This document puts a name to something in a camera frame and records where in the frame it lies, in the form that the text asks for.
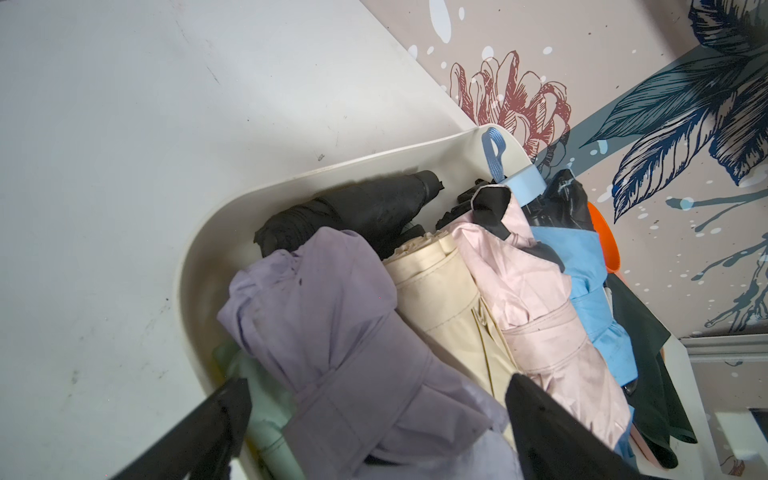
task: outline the red flower drawing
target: red flower drawing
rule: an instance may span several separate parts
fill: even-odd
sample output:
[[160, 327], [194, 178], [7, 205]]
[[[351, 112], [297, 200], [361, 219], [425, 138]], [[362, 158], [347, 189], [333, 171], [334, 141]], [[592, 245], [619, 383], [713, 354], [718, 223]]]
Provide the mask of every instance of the red flower drawing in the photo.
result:
[[555, 142], [561, 139], [565, 143], [571, 129], [565, 85], [556, 81], [542, 84], [532, 71], [518, 80], [519, 64], [518, 53], [510, 51], [501, 63], [496, 58], [484, 60], [480, 71], [467, 80], [464, 68], [456, 63], [451, 67], [450, 95], [458, 96], [459, 107], [476, 124], [506, 128], [531, 159], [547, 148], [543, 163], [549, 165]]

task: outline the white plastic basket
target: white plastic basket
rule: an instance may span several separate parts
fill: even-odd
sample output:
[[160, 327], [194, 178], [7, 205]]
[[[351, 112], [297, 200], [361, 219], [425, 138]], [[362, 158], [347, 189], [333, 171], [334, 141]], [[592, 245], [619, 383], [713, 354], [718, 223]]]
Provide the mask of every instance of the white plastic basket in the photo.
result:
[[[511, 176], [531, 165], [520, 144], [503, 127], [490, 124], [258, 187], [216, 209], [187, 245], [174, 285], [175, 311], [184, 332], [182, 341], [205, 393], [211, 394], [223, 382], [212, 352], [229, 339], [216, 321], [216, 314], [227, 301], [227, 288], [235, 273], [261, 258], [253, 234], [268, 218], [330, 188], [432, 170], [445, 189], [424, 206], [413, 223], [434, 231], [437, 220], [456, 205], [456, 197], [470, 188], [475, 179], [490, 180], [481, 140], [489, 127], [496, 127], [507, 144], [502, 155], [505, 174]], [[240, 460], [248, 478], [261, 479], [248, 449], [243, 448]]]

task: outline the black umbrella tip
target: black umbrella tip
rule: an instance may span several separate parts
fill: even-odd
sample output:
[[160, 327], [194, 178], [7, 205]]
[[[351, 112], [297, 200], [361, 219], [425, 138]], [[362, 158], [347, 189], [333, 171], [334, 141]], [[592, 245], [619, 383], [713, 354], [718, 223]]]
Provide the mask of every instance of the black umbrella tip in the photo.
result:
[[437, 178], [437, 175], [435, 175], [435, 172], [432, 172], [431, 170], [422, 170], [413, 175], [424, 183], [424, 187], [426, 187], [427, 190], [428, 202], [437, 197], [437, 193], [445, 188], [442, 182]]

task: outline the floral wallpaper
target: floral wallpaper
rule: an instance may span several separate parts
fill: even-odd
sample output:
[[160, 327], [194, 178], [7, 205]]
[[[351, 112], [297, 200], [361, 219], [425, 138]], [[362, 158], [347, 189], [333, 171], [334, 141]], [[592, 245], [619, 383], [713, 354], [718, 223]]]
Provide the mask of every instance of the floral wallpaper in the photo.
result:
[[362, 3], [475, 123], [574, 171], [673, 334], [768, 332], [768, 0]]

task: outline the folded umbrella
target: folded umbrella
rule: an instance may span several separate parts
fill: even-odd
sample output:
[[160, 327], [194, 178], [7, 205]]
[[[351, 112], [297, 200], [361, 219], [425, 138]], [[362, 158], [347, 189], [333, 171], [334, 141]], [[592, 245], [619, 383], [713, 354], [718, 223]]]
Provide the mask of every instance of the folded umbrella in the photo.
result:
[[587, 194], [571, 171], [560, 170], [547, 190], [522, 210], [534, 238], [552, 247], [563, 261], [571, 276], [571, 302], [589, 340], [624, 386], [637, 378], [637, 366], [630, 337], [611, 315], [603, 291], [607, 271], [587, 203]]
[[396, 306], [371, 246], [327, 227], [230, 284], [217, 319], [294, 395], [283, 436], [310, 480], [348, 478], [368, 454], [399, 464], [454, 457], [508, 424], [504, 408], [437, 360]]
[[[496, 207], [499, 199], [507, 202], [503, 211]], [[629, 406], [569, 300], [570, 277], [557, 264], [524, 250], [537, 242], [508, 187], [482, 187], [472, 208], [446, 230], [518, 368], [602, 442], [615, 447], [629, 425]], [[499, 214], [502, 225], [497, 227], [508, 232], [504, 239], [485, 227], [494, 222], [488, 217]]]
[[627, 397], [634, 407], [634, 425], [664, 468], [677, 467], [670, 436], [697, 443], [694, 429], [670, 378], [661, 347], [670, 333], [647, 306], [615, 274], [608, 275], [614, 317], [632, 338], [637, 361], [637, 389]]
[[[384, 267], [395, 282], [402, 319], [439, 359], [504, 405], [518, 369], [450, 234], [412, 239]], [[511, 430], [505, 436], [514, 446]]]
[[512, 376], [506, 398], [525, 480], [657, 480], [622, 462], [525, 376]]
[[253, 242], [262, 257], [281, 249], [293, 252], [319, 228], [331, 227], [359, 233], [385, 259], [399, 246], [396, 239], [406, 224], [442, 189], [429, 170], [350, 185], [273, 215]]

